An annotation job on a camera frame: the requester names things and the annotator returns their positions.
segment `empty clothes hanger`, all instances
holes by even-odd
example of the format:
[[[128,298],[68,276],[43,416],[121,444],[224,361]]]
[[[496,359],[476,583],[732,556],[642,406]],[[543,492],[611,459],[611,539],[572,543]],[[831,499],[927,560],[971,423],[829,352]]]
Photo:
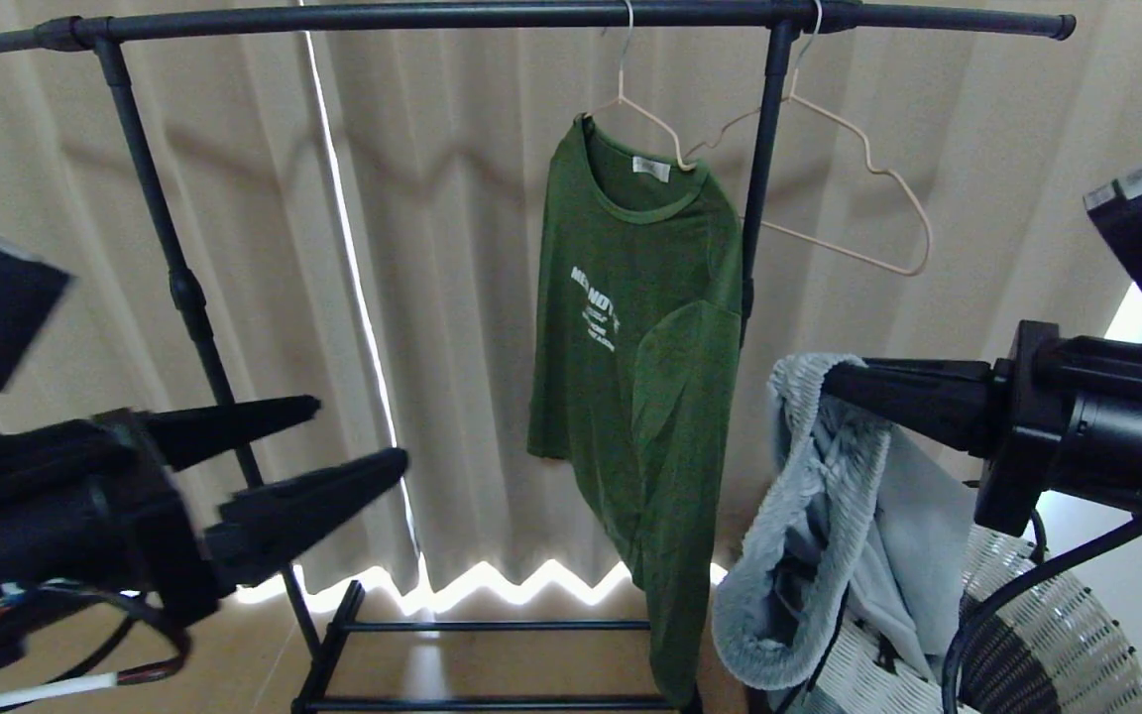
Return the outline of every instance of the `empty clothes hanger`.
[[[924,256],[919,258],[919,263],[917,263],[915,267],[893,266],[893,264],[891,263],[885,263],[877,258],[864,256],[864,254],[856,252],[855,250],[851,250],[847,248],[838,247],[838,244],[826,243],[825,240],[819,240],[811,235],[803,234],[803,232],[789,230],[788,227],[777,225],[775,223],[761,222],[761,225],[767,227],[767,230],[775,230],[779,232],[783,232],[783,234],[787,234],[789,236],[798,238],[803,241],[806,241],[806,243],[817,244],[817,247],[819,248],[825,248],[828,250],[833,250],[834,252],[842,254],[842,256],[847,256],[849,258],[854,258],[856,260],[861,260],[862,263],[869,263],[871,264],[871,266],[875,267],[882,267],[884,271],[896,273],[898,275],[915,276],[924,272],[924,267],[928,265],[928,256],[933,251],[933,223],[928,219],[928,212],[924,211],[924,206],[919,202],[919,199],[916,198],[915,191],[910,190],[910,185],[906,184],[906,179],[903,179],[901,175],[899,175],[896,171],[892,169],[877,168],[870,161],[870,138],[869,136],[867,136],[866,131],[862,131],[860,127],[853,125],[853,122],[851,121],[847,121],[847,119],[844,119],[843,117],[839,117],[834,112],[829,112],[826,109],[819,107],[819,105],[796,94],[796,86],[797,82],[799,81],[801,61],[805,58],[807,49],[810,49],[810,46],[813,45],[813,38],[815,38],[819,34],[819,31],[822,27],[822,0],[813,0],[813,3],[817,5],[817,22],[813,24],[812,34],[810,35],[810,38],[807,38],[807,41],[805,41],[805,46],[802,47],[801,53],[796,56],[796,66],[794,66],[793,69],[793,83],[788,87],[787,94],[783,95],[783,104],[788,102],[796,103],[801,105],[803,109],[811,110],[811,112],[819,114],[819,117],[829,119],[830,121],[846,128],[849,131],[855,134],[858,136],[858,139],[861,139],[862,159],[864,159],[867,170],[870,171],[871,175],[892,177],[893,180],[896,180],[898,185],[901,186],[902,193],[904,193],[906,198],[910,200],[911,208],[915,208],[915,212],[919,216],[919,222],[923,223],[924,225]],[[699,144],[694,145],[694,149],[690,149],[686,157],[689,157],[689,154],[692,154],[694,151],[701,147],[716,149],[717,145],[721,144],[721,141],[725,138],[725,131],[729,131],[730,127],[738,125],[738,122],[743,121],[743,119],[747,119],[749,117],[755,117],[755,114],[758,113],[761,113],[761,109],[757,107],[750,110],[748,113],[741,114],[741,117],[735,117],[734,119],[731,119],[729,123],[725,123],[724,127],[721,127],[721,133],[716,136],[715,139],[713,139],[711,142],[707,141],[699,142]]]
[[[641,104],[635,103],[629,99],[628,96],[625,96],[625,58],[628,57],[628,45],[634,40],[634,3],[632,3],[632,0],[625,0],[625,5],[628,5],[628,34],[625,37],[625,47],[620,50],[620,82],[618,82],[618,91],[614,99],[606,102],[606,104],[603,104],[602,107],[594,109],[590,112],[585,112],[584,115],[585,118],[594,117],[594,114],[602,112],[603,109],[614,107],[616,104],[622,104],[626,105],[626,107],[634,109],[635,112],[641,114],[641,117],[646,117],[653,125],[660,127],[661,130],[667,131],[667,135],[673,137],[673,145],[676,147],[674,153],[674,157],[676,157],[676,168],[679,168],[683,171],[692,171],[694,170],[697,163],[685,163],[685,159],[681,153],[681,138],[676,136],[676,131],[673,131],[673,128],[667,126],[667,123],[664,122],[664,119],[654,117],[654,114],[650,113]]]

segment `white woven basket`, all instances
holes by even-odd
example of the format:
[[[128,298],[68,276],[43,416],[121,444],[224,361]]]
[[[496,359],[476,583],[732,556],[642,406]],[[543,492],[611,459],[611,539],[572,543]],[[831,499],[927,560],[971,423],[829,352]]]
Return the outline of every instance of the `white woven basket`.
[[[1032,569],[1034,547],[973,526],[964,613]],[[789,711],[903,714],[941,711],[940,688],[907,665],[875,663],[879,636],[845,616],[817,691]],[[1016,597],[975,637],[964,667],[966,714],[1142,714],[1142,669],[1123,629],[1091,589],[1064,573]]]

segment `beige curtain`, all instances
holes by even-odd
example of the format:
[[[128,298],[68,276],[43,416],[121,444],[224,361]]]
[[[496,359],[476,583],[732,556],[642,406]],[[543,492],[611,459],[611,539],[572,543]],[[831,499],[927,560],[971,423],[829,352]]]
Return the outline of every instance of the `beige curtain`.
[[[924,200],[938,243],[928,271],[903,280],[764,232],[723,547],[771,480],[764,383],[777,358],[997,358],[1027,318],[1101,331],[1128,284],[1081,195],[1142,162],[1142,3],[962,5],[1075,13],[1078,32],[1047,41],[867,27],[822,35],[806,55],[802,94],[866,128],[876,161]],[[227,5],[18,1],[0,3],[0,29],[214,6]],[[556,557],[590,583],[618,560],[570,470],[526,456],[524,441],[545,169],[572,117],[611,96],[621,38],[590,27],[314,33],[340,203],[307,38],[127,46],[236,393],[313,392],[329,403],[313,425],[259,448],[268,475],[389,439],[379,362],[395,441],[412,455],[410,507],[435,587],[481,560],[521,580]],[[638,29],[629,95],[685,145],[714,139],[761,101],[765,41],[757,27]],[[600,121],[671,152],[626,110]],[[707,153],[740,207],[754,130],[742,122]],[[766,216],[908,263],[916,218],[892,183],[862,175],[858,150],[853,136],[785,109]],[[118,403],[208,402],[94,58],[0,57],[0,232],[82,279],[0,398],[5,428]],[[942,457],[955,471],[973,466]],[[180,480],[199,511],[239,484],[226,460]],[[313,587],[375,564],[404,573],[395,580],[407,587],[411,553],[393,496],[305,565]]]

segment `tan tile floor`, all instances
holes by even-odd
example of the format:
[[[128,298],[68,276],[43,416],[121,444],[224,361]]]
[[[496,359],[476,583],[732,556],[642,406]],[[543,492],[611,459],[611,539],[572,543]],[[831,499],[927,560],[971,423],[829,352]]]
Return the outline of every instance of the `tan tile floor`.
[[[369,593],[363,619],[395,620],[401,615],[385,592]],[[620,586],[602,604],[585,605],[556,586],[525,605],[512,605],[490,591],[477,591],[441,619],[642,618],[643,596]],[[331,613],[316,616],[321,625]],[[0,671],[0,691],[45,681],[98,644],[118,615],[103,607],[43,629],[29,643],[31,655]],[[176,677],[153,685],[119,688],[40,703],[27,714],[108,711],[108,713],[286,714],[303,687],[309,661],[283,596],[259,604],[227,602],[222,612],[192,629],[194,651]],[[137,627],[110,657],[108,667],[130,667],[168,653],[153,633]],[[747,711],[742,687],[721,667],[703,634],[699,688],[708,713]],[[644,633],[384,633],[348,640],[330,695],[488,696],[488,695],[651,695]]]

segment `clothing rack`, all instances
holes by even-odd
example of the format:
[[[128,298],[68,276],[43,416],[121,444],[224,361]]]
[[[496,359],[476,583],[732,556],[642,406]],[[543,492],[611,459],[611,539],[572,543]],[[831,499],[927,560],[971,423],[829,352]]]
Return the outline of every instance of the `clothing rack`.
[[[817,8],[812,0],[634,0],[635,26],[761,26],[770,29],[761,122],[753,150],[742,241],[742,324],[747,334],[755,290],[753,267],[770,162],[774,153],[783,80],[793,41],[812,32]],[[124,41],[163,38],[254,34],[299,31],[376,31],[376,29],[628,26],[629,9],[621,0],[492,0],[480,3],[308,5],[139,15],[128,18],[54,18],[35,27],[0,33],[0,54],[23,49],[94,53],[113,94],[119,122],[144,191],[148,214],[167,259],[170,295],[186,324],[218,403],[235,396],[219,356],[206,312],[200,281],[187,266],[178,243],[170,207],[164,199],[153,150],[144,131],[122,54]],[[951,31],[1024,34],[1064,40],[1073,32],[1072,15],[1039,15],[910,5],[866,5],[860,0],[823,0],[822,33],[856,26],[950,29]],[[250,487],[263,484],[262,471],[249,447],[236,449],[236,460]],[[361,623],[355,619],[364,589],[359,580],[346,588],[335,618],[320,640],[293,570],[281,570],[289,603],[307,650],[312,669],[293,701],[296,714],[313,711],[667,711],[660,696],[480,696],[447,700],[393,697],[327,696],[346,637],[363,632],[521,632],[521,629],[646,629],[648,620],[494,620],[493,623]],[[698,691],[687,713],[702,711]]]

